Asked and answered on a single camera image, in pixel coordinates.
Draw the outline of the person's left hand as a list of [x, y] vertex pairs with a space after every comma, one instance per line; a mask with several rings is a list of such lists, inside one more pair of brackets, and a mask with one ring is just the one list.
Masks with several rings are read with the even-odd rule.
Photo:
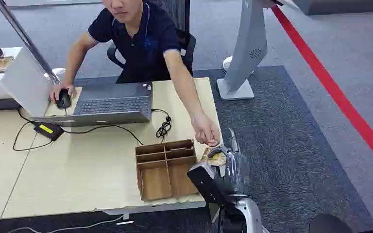
[[220, 143], [220, 132], [217, 125], [203, 112], [191, 117], [195, 138], [200, 144], [215, 147]]

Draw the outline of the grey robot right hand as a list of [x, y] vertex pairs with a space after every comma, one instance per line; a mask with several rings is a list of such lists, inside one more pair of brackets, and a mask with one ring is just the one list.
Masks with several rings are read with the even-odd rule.
[[212, 166], [225, 167], [223, 187], [232, 197], [248, 197], [246, 188], [250, 184], [250, 168], [247, 157], [242, 154], [235, 132], [230, 128], [231, 147], [219, 144], [207, 148], [207, 162]]

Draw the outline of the person's right hand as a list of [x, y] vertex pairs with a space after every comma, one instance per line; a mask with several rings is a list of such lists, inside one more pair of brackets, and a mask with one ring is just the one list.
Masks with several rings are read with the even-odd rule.
[[51, 102], [56, 102], [57, 100], [59, 100], [60, 91], [62, 89], [66, 89], [70, 97], [73, 97], [76, 93], [73, 83], [69, 81], [61, 82], [60, 84], [54, 85], [52, 87], [52, 91], [50, 92], [50, 95], [49, 95]]

